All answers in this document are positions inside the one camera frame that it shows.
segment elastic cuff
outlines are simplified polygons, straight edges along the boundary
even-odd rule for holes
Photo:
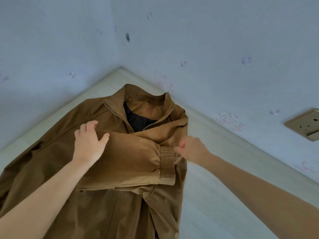
[[[174,185],[175,184],[175,169],[174,169],[174,148],[160,147],[159,160],[160,160],[160,173],[159,184]]]

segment person's left hand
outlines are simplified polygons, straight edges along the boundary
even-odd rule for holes
[[[109,133],[105,133],[99,141],[95,131],[97,125],[98,121],[89,121],[82,124],[74,133],[73,161],[84,163],[89,168],[101,157],[110,136]]]

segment hand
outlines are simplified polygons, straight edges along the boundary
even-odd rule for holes
[[[89,168],[101,157],[110,136],[106,133],[99,141],[95,131],[97,124],[98,121],[89,121],[74,133],[73,161],[83,162]]]
[[[175,151],[187,161],[198,165],[211,155],[201,140],[193,136],[182,137],[178,147],[175,147]]]

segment power socket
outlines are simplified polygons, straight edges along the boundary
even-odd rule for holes
[[[286,122],[285,126],[309,141],[317,141],[319,140],[319,109],[312,109]]]

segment metal zipper teeth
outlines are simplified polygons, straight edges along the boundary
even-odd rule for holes
[[[171,111],[170,111],[170,112],[167,114],[167,116],[164,117],[162,120],[158,120],[157,122],[154,122],[154,123],[152,123],[152,124],[146,126],[142,131],[144,131],[144,130],[145,130],[146,128],[148,128],[149,126],[152,126],[152,125],[154,125],[154,124],[156,124],[156,123],[159,123],[159,122],[164,121],[164,120],[165,120],[166,118],[168,118],[168,116],[172,113],[173,109],[174,109],[174,107],[172,107]]]
[[[104,102],[104,105],[106,105],[106,107],[109,108],[110,111],[113,112],[114,115],[116,115],[116,116],[119,117],[121,120],[123,120],[123,121],[132,129],[133,132],[135,132],[134,129],[131,127],[131,125],[130,125],[127,121],[125,121],[124,118],[122,118],[120,115],[116,114],[105,102]]]

